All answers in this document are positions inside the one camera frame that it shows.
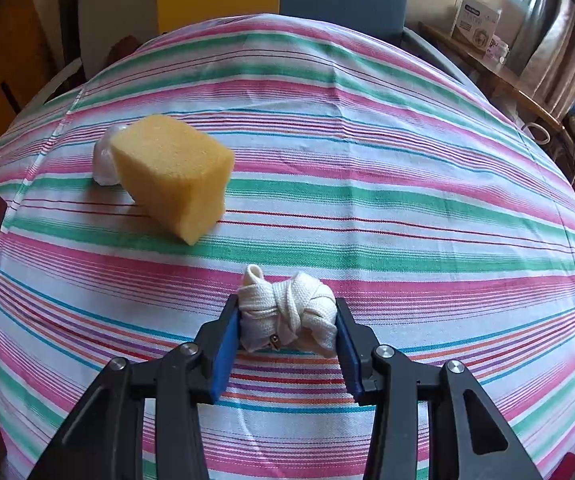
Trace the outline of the cream bandage roll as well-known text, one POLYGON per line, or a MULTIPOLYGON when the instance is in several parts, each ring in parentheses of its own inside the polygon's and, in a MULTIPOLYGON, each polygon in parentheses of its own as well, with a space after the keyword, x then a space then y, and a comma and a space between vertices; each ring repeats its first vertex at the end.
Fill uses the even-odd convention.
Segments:
POLYGON ((299 271, 271 283, 260 266, 250 264, 237 298, 240 344, 246 351, 287 348, 336 356, 336 297, 317 278, 299 271))

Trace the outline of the yellow sponge block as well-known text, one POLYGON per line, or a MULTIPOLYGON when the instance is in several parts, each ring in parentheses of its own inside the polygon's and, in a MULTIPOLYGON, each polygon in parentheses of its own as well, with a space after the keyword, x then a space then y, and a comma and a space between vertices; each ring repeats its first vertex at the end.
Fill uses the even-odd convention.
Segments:
POLYGON ((225 212, 235 154, 186 122, 152 115, 109 140, 119 183, 153 219, 194 245, 225 212))

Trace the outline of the white plastic bag ball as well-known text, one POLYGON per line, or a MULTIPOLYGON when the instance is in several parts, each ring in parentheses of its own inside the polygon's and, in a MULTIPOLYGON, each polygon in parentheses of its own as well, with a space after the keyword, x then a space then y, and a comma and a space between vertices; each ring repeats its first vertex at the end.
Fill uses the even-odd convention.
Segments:
POLYGON ((92 160, 92 178, 101 186, 114 186, 119 184, 119 178, 110 151, 110 141, 126 129, 126 125, 115 125, 109 127, 101 136, 101 139, 94 144, 92 160))

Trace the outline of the striped bed sheet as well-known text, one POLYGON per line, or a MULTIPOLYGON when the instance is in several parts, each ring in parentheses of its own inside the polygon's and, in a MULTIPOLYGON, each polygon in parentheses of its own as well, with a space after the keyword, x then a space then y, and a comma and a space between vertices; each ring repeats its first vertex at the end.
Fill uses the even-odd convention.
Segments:
POLYGON ((0 136, 4 477, 28 476, 114 356, 192 339, 248 264, 304 271, 409 358, 462 361, 541 474, 575 453, 575 191, 489 102, 407 52, 261 14, 150 40, 0 136), (161 114, 231 148, 194 245, 92 179, 161 114))

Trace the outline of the red blanket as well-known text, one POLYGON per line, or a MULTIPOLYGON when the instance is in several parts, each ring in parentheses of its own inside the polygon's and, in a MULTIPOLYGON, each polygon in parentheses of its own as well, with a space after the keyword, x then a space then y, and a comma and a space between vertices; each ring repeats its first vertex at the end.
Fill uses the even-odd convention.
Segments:
POLYGON ((566 453, 560 463, 552 471, 550 480, 571 480, 575 474, 575 454, 566 453))

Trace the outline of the wooden side table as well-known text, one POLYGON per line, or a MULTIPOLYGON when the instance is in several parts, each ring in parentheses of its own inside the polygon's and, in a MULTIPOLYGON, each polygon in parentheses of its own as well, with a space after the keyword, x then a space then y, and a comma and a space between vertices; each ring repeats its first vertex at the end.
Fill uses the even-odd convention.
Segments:
POLYGON ((490 56, 453 39, 447 32, 442 32, 435 26, 420 22, 419 29, 424 39, 438 44, 441 49, 446 49, 451 54, 458 55, 472 70, 476 70, 479 74, 478 87, 487 98, 500 93, 500 96, 515 103, 519 110, 538 118, 538 126, 547 129, 553 140, 557 139, 561 150, 572 159, 572 166, 575 169, 575 142, 572 129, 566 128, 562 118, 552 115, 542 102, 528 94, 519 84, 519 77, 516 74, 504 65, 493 61, 490 56))

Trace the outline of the dark red cushion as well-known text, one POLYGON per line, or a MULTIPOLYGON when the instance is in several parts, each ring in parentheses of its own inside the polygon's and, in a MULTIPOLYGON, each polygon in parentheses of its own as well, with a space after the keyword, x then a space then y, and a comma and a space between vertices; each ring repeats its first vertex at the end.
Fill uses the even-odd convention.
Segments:
POLYGON ((139 47, 141 47, 141 42, 131 35, 121 38, 110 48, 106 56, 104 67, 109 67, 123 58, 127 58, 128 55, 134 53, 139 47))

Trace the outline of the white appliance box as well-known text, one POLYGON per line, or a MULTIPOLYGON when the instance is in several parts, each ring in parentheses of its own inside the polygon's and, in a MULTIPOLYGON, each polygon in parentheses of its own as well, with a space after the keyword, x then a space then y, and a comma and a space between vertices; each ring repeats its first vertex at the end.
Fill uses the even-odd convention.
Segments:
POLYGON ((501 9, 491 8, 479 0, 461 0, 455 13, 451 38, 479 53, 485 53, 495 36, 501 15, 501 9))

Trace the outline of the wooden wardrobe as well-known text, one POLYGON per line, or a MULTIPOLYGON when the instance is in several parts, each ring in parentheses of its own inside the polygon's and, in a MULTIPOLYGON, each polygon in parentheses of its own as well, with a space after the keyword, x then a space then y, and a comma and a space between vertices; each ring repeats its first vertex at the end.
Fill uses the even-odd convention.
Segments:
POLYGON ((0 1, 0 136, 56 74, 33 0, 0 1))

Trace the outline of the pink curtain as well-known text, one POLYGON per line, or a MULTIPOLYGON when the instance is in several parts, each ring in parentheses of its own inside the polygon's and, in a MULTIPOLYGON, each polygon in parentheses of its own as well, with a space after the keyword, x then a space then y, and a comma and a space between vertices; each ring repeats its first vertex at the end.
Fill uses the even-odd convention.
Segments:
POLYGON ((526 0, 527 10, 507 62, 519 88, 554 118, 575 100, 575 3, 526 0))

